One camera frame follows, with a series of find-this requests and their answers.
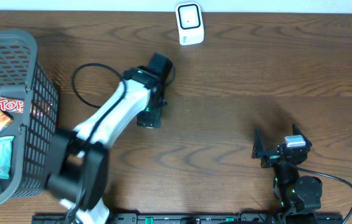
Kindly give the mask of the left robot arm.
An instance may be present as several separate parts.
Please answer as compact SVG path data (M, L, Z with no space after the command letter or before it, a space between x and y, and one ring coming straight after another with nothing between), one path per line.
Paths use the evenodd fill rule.
M64 223L106 223L104 205L110 149L133 118L147 128L161 126L164 91L169 86L173 62L153 54L147 66L119 73L114 94L89 119L73 130L52 136L42 186L68 205Z

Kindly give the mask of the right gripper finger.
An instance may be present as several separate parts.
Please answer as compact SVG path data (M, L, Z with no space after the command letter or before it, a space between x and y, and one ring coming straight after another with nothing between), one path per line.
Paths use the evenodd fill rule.
M295 123L292 124L292 131L294 135L301 135L301 137L305 141L305 147L312 147L311 141L300 131L300 129Z
M260 135L260 131L258 129L255 130L254 134L254 145L252 149L252 158L253 159L261 159L264 156L264 145L262 142L262 138Z

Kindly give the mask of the red Top chocolate bar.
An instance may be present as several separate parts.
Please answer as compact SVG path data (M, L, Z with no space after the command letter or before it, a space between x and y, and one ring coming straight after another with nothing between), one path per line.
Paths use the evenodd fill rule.
M34 104L31 104L30 111L34 116L47 116L50 113L50 109L52 106L53 103L51 101L49 101L48 103L34 101ZM22 114L24 112L24 107L24 100L0 96L1 111Z

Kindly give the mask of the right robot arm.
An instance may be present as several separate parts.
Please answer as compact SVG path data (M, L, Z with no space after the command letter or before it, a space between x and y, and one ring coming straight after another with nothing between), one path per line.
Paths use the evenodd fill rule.
M318 223L322 182L314 176L301 176L297 167L308 158L312 143L296 124L292 132L276 150L268 151L259 130L255 130L252 158L261 160L261 168L274 170L274 193L282 203L276 214L279 223Z

